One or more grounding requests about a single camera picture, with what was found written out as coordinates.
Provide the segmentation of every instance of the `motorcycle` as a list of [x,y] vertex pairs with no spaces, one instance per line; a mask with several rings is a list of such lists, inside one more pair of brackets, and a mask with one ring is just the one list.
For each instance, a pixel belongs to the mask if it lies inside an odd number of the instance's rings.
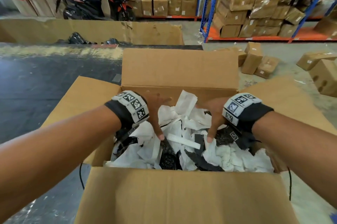
[[[62,0],[65,9],[63,10],[64,19],[72,20],[101,20],[111,21],[104,17],[102,10],[102,0]],[[56,0],[56,12],[61,4],[61,0]]]
[[132,6],[127,3],[128,0],[109,0],[111,18],[119,21],[135,21],[136,16],[133,13]]

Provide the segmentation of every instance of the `open cardboard box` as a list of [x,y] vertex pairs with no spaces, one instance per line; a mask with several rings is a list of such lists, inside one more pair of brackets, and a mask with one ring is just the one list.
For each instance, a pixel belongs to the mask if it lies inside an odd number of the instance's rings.
[[52,19],[0,20],[0,42],[53,44],[78,32],[85,40],[98,44],[110,38],[133,44],[183,45],[181,26],[156,22],[90,21]]
[[[124,49],[122,65],[121,86],[78,77],[43,126],[98,107],[126,89],[165,94],[172,105],[181,90],[204,102],[238,89],[238,57],[229,51]],[[284,115],[337,134],[291,77],[243,91]],[[75,223],[298,223],[277,173],[102,167],[112,148],[111,137],[85,161],[92,167]]]

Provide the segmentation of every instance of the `hand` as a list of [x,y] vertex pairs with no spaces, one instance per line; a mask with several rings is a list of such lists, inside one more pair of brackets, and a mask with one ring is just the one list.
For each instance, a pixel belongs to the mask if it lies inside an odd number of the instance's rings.
[[196,105],[198,109],[207,109],[212,114],[211,128],[208,129],[207,142],[211,143],[216,135],[220,125],[226,122],[222,115],[223,106],[228,101],[229,97],[215,98],[200,105]]
[[165,137],[159,126],[158,110],[161,105],[167,105],[171,98],[164,98],[161,97],[159,93],[153,94],[150,92],[146,92],[142,94],[142,96],[146,99],[149,109],[149,119],[147,121],[152,125],[154,133],[157,135],[158,139],[162,141]]

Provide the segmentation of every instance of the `warehouse shelving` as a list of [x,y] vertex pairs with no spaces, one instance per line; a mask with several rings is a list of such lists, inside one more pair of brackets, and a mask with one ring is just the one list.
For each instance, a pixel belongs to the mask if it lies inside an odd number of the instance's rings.
[[[219,33],[211,27],[214,9],[215,9],[215,3],[216,0],[211,0],[211,10],[208,16],[206,17],[206,6],[207,1],[204,1],[203,11],[202,11],[202,17],[201,17],[201,26],[200,26],[200,33],[204,36],[204,42],[206,43],[208,40],[275,40],[275,41],[288,41],[291,43],[292,41],[301,41],[301,40],[309,40],[309,41],[328,41],[328,40],[336,40],[331,39],[327,37],[326,35],[317,33],[313,30],[313,28],[302,28],[303,24],[307,20],[307,18],[310,16],[312,10],[318,3],[318,0],[313,0],[311,5],[305,10],[305,17],[301,20],[299,23],[296,31],[290,38],[284,38],[284,37],[278,37],[278,36],[259,36],[259,37],[251,37],[251,38],[221,38]],[[334,4],[330,7],[330,9],[326,12],[325,16],[330,13],[330,11],[333,9],[333,7],[336,5],[336,0]]]

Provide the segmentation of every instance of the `black cord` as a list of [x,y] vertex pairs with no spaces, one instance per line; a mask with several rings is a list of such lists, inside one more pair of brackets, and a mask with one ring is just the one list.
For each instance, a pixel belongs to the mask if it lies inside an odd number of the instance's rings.
[[82,184],[82,188],[83,188],[83,190],[84,190],[84,183],[83,183],[83,180],[82,180],[82,173],[81,173],[81,170],[82,170],[82,164],[83,164],[83,163],[80,164],[80,181],[81,181],[81,184]]
[[289,167],[288,168],[288,172],[289,172],[289,201],[292,200],[292,173],[290,172]]

